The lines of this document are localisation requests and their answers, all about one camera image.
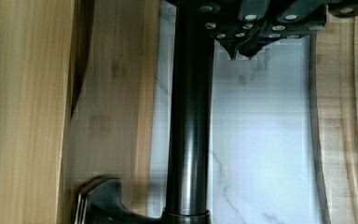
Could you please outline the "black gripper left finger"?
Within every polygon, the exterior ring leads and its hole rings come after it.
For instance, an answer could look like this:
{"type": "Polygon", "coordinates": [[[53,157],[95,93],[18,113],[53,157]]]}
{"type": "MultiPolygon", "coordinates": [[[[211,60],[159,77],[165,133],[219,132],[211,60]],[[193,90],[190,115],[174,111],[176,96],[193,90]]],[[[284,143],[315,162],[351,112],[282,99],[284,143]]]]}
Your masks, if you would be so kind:
{"type": "Polygon", "coordinates": [[[261,47],[261,0],[200,0],[196,6],[200,21],[210,36],[227,51],[252,59],[261,47]]]}

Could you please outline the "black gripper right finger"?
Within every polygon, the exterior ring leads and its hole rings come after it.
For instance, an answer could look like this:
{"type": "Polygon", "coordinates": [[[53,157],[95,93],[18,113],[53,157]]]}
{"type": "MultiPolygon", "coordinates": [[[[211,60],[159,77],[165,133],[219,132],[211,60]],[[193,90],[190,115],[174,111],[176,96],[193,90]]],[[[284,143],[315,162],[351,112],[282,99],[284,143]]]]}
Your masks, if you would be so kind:
{"type": "Polygon", "coordinates": [[[246,40],[239,54],[252,58],[266,45],[287,37],[303,37],[326,24],[325,0],[241,0],[239,18],[246,40]]]}

